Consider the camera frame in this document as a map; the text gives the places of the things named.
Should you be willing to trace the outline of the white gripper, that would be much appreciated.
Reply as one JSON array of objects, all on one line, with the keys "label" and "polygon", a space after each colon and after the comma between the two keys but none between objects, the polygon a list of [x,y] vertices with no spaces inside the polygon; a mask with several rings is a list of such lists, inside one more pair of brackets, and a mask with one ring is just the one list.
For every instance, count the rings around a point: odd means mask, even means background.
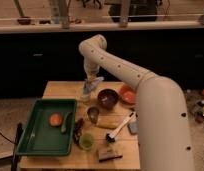
[{"label": "white gripper", "polygon": [[96,75],[99,72],[99,68],[100,66],[92,60],[87,58],[84,59],[84,71],[89,81],[93,81],[96,78]]}]

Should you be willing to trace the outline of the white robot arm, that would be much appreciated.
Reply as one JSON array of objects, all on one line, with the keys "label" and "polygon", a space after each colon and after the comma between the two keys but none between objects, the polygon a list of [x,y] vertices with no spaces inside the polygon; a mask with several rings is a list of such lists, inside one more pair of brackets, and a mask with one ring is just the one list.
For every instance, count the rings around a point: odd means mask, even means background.
[{"label": "white robot arm", "polygon": [[89,79],[104,68],[136,92],[141,171],[195,171],[186,100],[180,86],[108,53],[106,48],[102,35],[79,44]]}]

